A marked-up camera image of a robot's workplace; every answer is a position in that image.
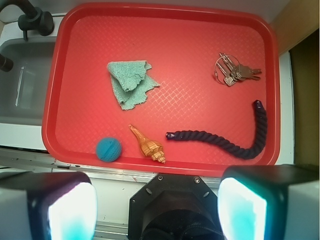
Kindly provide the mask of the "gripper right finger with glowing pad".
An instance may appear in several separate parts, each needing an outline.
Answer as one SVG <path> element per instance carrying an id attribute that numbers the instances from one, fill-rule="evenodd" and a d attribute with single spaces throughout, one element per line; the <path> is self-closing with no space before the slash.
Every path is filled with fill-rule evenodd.
<path id="1" fill-rule="evenodd" d="M 217 209 L 227 240 L 318 240 L 320 169 L 229 166 L 219 185 Z"/>

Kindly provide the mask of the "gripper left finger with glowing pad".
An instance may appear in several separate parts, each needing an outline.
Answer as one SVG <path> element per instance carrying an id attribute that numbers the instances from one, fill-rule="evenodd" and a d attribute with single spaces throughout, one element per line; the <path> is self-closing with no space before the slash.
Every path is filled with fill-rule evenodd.
<path id="1" fill-rule="evenodd" d="M 2 240 L 91 240 L 96 189 L 83 172 L 0 174 Z"/>

